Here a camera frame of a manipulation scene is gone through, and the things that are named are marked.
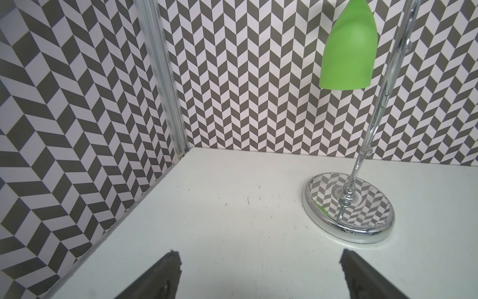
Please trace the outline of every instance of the chrome lamp base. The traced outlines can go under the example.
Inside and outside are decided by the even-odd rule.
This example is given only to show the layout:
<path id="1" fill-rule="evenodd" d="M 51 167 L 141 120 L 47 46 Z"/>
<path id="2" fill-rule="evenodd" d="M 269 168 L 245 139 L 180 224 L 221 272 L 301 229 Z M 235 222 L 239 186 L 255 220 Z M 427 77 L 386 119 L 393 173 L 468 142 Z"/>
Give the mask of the chrome lamp base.
<path id="1" fill-rule="evenodd" d="M 345 241 L 370 244 L 391 232 L 395 213 L 387 197 L 370 183 L 357 178 L 350 203 L 341 199 L 349 175 L 322 173 L 310 179 L 302 204 L 309 217 L 329 234 Z"/>

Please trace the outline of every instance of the metal corner post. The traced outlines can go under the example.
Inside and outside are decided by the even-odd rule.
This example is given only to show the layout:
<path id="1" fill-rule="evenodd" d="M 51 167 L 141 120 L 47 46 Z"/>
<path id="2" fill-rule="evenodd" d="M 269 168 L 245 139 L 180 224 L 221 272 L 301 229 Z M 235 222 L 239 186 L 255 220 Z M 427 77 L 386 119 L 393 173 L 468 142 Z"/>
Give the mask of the metal corner post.
<path id="1" fill-rule="evenodd" d="M 140 27 L 144 32 L 146 49 L 151 57 L 151 66 L 158 84 L 161 103 L 171 132 L 176 158 L 189 150 L 179 98 L 170 70 L 168 50 L 156 0 L 134 0 Z"/>

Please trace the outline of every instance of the chrome lamp stand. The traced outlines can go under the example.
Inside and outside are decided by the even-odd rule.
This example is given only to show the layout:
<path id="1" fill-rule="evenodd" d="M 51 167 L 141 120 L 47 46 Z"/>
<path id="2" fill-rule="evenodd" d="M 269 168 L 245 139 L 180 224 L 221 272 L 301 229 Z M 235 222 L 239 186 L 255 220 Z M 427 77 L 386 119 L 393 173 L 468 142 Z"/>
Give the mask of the chrome lamp stand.
<path id="1" fill-rule="evenodd" d="M 372 184 L 357 177 L 363 160 L 372 153 L 371 143 L 393 91 L 405 54 L 412 48 L 410 36 L 421 0 L 408 0 L 393 46 L 379 97 L 352 174 L 328 172 L 310 179 L 302 204 L 309 217 L 326 232 L 362 244 L 382 241 L 391 232 L 395 212 L 388 198 Z"/>

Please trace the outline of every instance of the gray and white wall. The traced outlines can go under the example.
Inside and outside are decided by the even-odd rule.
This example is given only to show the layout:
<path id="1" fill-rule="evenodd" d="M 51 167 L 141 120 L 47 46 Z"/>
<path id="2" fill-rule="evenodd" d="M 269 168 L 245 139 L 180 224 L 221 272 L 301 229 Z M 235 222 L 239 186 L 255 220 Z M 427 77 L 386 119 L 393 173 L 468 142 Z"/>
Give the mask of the gray and white wall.
<path id="1" fill-rule="evenodd" d="M 0 8 L 0 298 L 36 298 L 174 151 L 132 0 Z"/>
<path id="2" fill-rule="evenodd" d="M 344 0 L 158 0 L 191 146 L 352 157 L 405 0 L 369 0 L 372 85 L 319 88 Z M 478 166 L 478 2 L 423 0 L 375 159 Z"/>

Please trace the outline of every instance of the herringbone patterned wall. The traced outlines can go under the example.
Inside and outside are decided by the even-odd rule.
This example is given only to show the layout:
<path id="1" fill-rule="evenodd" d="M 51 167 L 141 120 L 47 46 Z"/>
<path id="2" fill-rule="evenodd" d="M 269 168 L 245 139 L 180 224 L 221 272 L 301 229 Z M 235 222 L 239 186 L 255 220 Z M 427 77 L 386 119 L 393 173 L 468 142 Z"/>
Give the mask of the herringbone patterned wall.
<path id="1" fill-rule="evenodd" d="M 191 146 L 354 156 L 405 0 L 369 0 L 372 85 L 321 90 L 345 0 L 159 0 Z M 373 158 L 478 166 L 477 0 L 423 0 Z"/>
<path id="2" fill-rule="evenodd" d="M 0 298 L 36 298 L 174 152 L 132 0 L 0 8 Z"/>

